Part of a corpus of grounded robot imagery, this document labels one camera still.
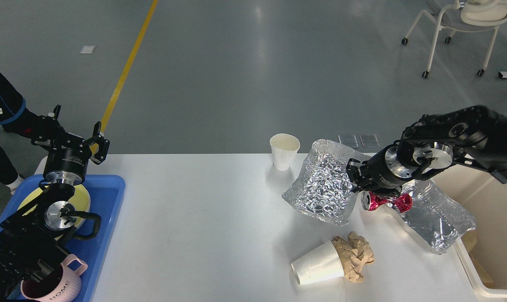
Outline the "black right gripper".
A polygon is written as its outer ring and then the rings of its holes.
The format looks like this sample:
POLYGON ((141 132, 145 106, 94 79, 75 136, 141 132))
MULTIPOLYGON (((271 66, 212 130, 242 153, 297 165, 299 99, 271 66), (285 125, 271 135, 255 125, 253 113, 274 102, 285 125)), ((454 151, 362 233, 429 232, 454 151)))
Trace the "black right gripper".
POLYGON ((399 197, 403 184, 414 180, 418 164, 413 145, 390 145, 368 161, 350 158, 346 172, 353 192, 368 191, 382 197, 399 197))

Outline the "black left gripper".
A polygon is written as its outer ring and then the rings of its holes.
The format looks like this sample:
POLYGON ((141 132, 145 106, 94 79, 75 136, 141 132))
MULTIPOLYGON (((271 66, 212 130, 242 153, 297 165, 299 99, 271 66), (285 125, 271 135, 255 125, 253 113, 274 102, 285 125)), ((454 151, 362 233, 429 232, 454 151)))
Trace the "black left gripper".
POLYGON ((99 165, 106 160, 110 140, 101 131, 101 122, 96 122, 89 139, 71 147, 68 133, 58 122, 61 105, 37 119, 37 129, 31 135, 31 144, 48 151, 43 177, 49 183, 63 183, 72 186, 85 181, 89 160, 99 165), (97 145, 95 152, 90 150, 97 145))

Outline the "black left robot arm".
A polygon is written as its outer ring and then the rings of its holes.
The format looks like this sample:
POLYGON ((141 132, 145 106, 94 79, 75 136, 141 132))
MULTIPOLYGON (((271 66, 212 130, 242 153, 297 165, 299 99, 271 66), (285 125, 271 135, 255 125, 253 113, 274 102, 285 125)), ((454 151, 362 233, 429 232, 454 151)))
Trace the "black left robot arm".
POLYGON ((40 195, 0 224, 0 302, 24 279, 44 281, 67 258, 69 240, 90 240, 100 229, 100 215, 77 210, 69 199, 85 181, 89 161, 104 162, 110 141, 101 122, 88 139, 64 132, 59 114, 57 105, 41 115, 31 138, 48 151, 40 195))

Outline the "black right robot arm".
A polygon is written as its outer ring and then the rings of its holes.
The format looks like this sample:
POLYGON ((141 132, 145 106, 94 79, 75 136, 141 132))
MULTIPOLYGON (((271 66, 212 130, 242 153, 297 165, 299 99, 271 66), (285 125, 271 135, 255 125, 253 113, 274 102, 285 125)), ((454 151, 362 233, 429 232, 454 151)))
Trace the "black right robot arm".
POLYGON ((346 172, 353 192, 397 197, 403 184, 429 180, 456 164, 507 183, 507 117, 482 105, 423 115, 369 160, 350 159, 346 172))

